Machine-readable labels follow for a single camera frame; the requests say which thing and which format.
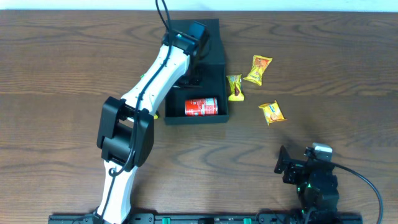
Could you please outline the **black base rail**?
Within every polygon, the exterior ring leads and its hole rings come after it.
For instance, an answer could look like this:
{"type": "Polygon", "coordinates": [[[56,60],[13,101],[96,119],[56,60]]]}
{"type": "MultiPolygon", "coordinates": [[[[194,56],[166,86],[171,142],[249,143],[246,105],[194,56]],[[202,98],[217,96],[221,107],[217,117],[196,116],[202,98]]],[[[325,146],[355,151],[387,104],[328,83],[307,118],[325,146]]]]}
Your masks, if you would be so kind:
{"type": "MultiPolygon", "coordinates": [[[[51,215],[49,224],[95,224],[100,219],[93,214],[51,215]]],[[[137,213],[127,218],[129,224],[278,224],[305,223],[302,215],[260,213],[257,215],[154,215],[137,213]]]]}

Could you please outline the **yellow biscuit packet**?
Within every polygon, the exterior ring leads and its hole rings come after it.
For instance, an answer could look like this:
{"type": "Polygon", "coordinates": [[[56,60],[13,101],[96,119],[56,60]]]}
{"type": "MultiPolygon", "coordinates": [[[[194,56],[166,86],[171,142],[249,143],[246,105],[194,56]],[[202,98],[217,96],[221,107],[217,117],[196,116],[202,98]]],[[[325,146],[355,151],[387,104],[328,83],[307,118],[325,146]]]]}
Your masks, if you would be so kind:
{"type": "Polygon", "coordinates": [[[264,103],[258,106],[258,108],[262,110],[268,126],[272,123],[286,120],[280,110],[277,100],[273,103],[264,103]]]}

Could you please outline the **red Pringles can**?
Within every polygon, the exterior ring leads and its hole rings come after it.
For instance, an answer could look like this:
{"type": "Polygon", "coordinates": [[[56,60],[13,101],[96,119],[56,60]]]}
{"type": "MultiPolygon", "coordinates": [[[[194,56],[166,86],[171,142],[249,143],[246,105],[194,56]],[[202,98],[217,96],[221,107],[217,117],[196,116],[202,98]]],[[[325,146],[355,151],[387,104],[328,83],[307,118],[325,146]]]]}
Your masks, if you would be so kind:
{"type": "Polygon", "coordinates": [[[200,98],[185,101],[186,116],[209,116],[218,114],[216,98],[200,98]]]}

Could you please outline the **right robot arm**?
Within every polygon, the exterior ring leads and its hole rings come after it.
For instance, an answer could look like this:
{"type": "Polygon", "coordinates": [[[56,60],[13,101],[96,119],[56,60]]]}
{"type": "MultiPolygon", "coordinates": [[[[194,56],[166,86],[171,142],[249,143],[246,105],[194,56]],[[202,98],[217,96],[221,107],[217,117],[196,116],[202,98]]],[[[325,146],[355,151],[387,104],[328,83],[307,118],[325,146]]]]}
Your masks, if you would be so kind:
{"type": "Polygon", "coordinates": [[[306,161],[293,159],[285,146],[280,147],[274,172],[282,174],[285,184],[296,186],[301,204],[284,219],[284,223],[333,223],[337,220],[337,203],[340,198],[334,165],[330,164],[332,148],[326,144],[313,143],[307,147],[306,161]]]}

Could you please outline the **yellow orange snack packet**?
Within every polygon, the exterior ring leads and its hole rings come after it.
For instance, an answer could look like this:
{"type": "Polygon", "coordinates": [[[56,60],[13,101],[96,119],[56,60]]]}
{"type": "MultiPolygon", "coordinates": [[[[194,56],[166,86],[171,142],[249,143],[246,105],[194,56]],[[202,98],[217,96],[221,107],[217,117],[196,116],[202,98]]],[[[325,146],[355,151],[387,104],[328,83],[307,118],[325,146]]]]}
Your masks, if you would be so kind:
{"type": "Polygon", "coordinates": [[[262,85],[262,77],[273,58],[263,57],[261,55],[254,55],[252,59],[252,69],[244,77],[244,80],[255,83],[259,86],[262,85]]]}

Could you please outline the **dark green open box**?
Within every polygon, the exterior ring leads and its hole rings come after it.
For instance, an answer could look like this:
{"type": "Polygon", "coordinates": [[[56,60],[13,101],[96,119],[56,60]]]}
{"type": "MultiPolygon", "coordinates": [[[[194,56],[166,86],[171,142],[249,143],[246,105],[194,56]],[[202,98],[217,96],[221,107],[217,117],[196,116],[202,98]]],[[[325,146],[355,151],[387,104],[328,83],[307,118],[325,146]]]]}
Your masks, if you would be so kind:
{"type": "Polygon", "coordinates": [[[167,125],[225,123],[229,119],[226,91],[226,61],[220,37],[218,19],[198,19],[208,28],[210,38],[196,65],[201,65],[203,78],[201,88],[179,89],[174,86],[165,97],[167,125]],[[218,114],[209,116],[186,116],[185,101],[200,98],[216,98],[218,114]]]}

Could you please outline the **yellow-green snack packet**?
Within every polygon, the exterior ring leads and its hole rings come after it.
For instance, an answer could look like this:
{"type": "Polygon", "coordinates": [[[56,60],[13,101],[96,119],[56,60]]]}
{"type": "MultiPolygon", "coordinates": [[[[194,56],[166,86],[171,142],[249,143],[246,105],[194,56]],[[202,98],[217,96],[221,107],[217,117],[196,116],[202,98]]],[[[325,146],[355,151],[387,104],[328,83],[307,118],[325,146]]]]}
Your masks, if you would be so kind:
{"type": "Polygon", "coordinates": [[[231,94],[228,97],[229,101],[244,101],[244,95],[242,92],[242,85],[241,85],[241,77],[242,75],[228,75],[228,83],[229,88],[231,90],[231,94]]]}

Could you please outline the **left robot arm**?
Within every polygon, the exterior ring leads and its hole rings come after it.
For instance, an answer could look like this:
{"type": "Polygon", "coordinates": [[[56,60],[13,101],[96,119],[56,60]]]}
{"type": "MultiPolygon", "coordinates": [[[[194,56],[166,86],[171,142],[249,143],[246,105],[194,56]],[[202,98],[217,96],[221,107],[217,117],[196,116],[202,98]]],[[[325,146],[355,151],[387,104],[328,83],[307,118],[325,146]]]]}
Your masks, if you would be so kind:
{"type": "Polygon", "coordinates": [[[103,105],[97,146],[106,169],[98,223],[123,223],[131,209],[131,192],[138,167],[154,144],[154,115],[166,94],[193,66],[209,40],[207,31],[164,35],[159,53],[138,84],[120,99],[103,105]]]}

